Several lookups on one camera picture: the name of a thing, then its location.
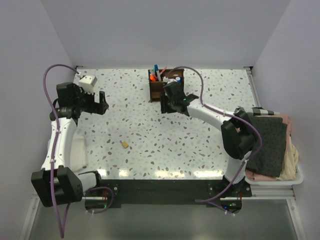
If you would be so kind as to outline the black orange marker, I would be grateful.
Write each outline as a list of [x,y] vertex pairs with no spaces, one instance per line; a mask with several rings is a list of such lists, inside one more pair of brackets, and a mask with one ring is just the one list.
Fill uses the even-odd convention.
[[149,79],[150,79],[151,82],[156,82],[157,81],[157,78],[154,77],[153,75],[150,75]]

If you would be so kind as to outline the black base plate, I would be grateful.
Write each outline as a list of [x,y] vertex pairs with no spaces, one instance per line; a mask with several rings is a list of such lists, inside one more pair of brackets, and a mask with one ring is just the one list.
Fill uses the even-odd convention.
[[196,200],[210,199],[228,185],[222,180],[129,180],[103,179],[106,189],[91,190],[82,199],[87,210],[122,205],[194,205]]

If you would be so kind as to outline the brown wooden desk organizer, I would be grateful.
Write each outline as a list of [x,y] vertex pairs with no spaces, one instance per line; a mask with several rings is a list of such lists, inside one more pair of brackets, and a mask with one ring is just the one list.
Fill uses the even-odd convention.
[[172,71],[172,69],[167,68],[166,71],[163,73],[162,73],[163,69],[159,69],[162,81],[156,80],[155,82],[150,81],[150,70],[152,71],[154,70],[153,69],[148,70],[149,95],[150,95],[151,102],[159,102],[161,93],[165,92],[163,77],[173,78],[173,79],[175,79],[176,77],[181,77],[181,82],[179,84],[181,85],[182,89],[184,89],[184,84],[185,84],[184,69],[178,68]]

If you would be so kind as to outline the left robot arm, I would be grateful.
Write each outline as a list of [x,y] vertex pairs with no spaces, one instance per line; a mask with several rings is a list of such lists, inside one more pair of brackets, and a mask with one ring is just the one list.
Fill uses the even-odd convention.
[[104,91],[99,92],[99,101],[94,93],[72,82],[56,86],[59,107],[50,113],[51,137],[47,156],[40,171],[33,172],[31,183],[44,207],[79,202],[84,192],[99,196],[104,190],[97,171],[76,174],[71,169],[71,160],[81,161],[86,156],[86,145],[77,143],[76,130],[81,113],[105,114],[109,105]]

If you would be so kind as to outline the blue capped white marker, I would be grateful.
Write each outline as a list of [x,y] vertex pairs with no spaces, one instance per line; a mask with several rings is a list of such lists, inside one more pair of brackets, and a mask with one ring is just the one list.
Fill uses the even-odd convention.
[[157,64],[155,64],[155,65],[153,66],[153,71],[154,71],[154,73],[155,73],[155,77],[156,77],[157,81],[161,82],[161,81],[162,81],[162,78],[161,78],[161,74],[160,74],[160,71],[159,71],[159,68],[158,68],[158,65],[157,65]]

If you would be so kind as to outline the aluminium frame rail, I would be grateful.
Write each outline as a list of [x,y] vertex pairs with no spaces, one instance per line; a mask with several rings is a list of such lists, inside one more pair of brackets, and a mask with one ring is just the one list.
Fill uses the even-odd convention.
[[262,198],[291,199],[294,191],[291,187],[253,186],[241,181],[230,187],[223,180],[130,180],[130,179],[96,179],[86,180],[83,175],[74,179],[56,178],[53,180],[53,190],[57,203],[67,204],[78,202],[84,194],[97,196],[102,191],[112,191],[119,200],[134,200],[147,202],[152,199],[165,201],[180,199],[184,202],[194,202],[196,199],[220,198]]

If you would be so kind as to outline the dark grey dotted cloth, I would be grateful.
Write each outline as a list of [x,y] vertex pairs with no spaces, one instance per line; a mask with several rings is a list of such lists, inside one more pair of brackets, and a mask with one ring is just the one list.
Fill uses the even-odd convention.
[[287,146],[287,124],[281,117],[251,116],[250,121],[262,138],[262,148],[246,165],[246,169],[267,177],[279,177]]

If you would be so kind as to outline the black white striped cloth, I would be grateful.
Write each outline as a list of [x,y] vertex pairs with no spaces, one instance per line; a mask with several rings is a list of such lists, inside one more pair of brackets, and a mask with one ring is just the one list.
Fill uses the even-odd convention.
[[245,112],[247,116],[273,116],[279,115],[279,112],[266,110],[262,107],[252,107],[252,108],[244,108],[238,107],[234,110],[234,113],[237,114],[238,112]]

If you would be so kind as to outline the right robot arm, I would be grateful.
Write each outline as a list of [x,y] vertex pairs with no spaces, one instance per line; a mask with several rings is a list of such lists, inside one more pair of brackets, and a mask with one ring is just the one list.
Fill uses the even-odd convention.
[[161,112],[180,113],[193,117],[220,130],[228,165],[224,177],[223,192],[230,197],[240,190],[240,181],[245,177],[247,161],[262,148],[263,141],[258,130],[253,126],[249,115],[239,110],[229,112],[209,104],[194,95],[186,95],[178,82],[170,82],[160,95]]

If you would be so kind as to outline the cream knit cloth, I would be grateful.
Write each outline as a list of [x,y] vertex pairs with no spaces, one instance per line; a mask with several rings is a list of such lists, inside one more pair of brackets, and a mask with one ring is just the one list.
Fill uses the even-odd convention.
[[289,142],[286,147],[282,171],[276,179],[278,181],[293,181],[296,179],[297,165],[299,162],[299,152],[297,148]]

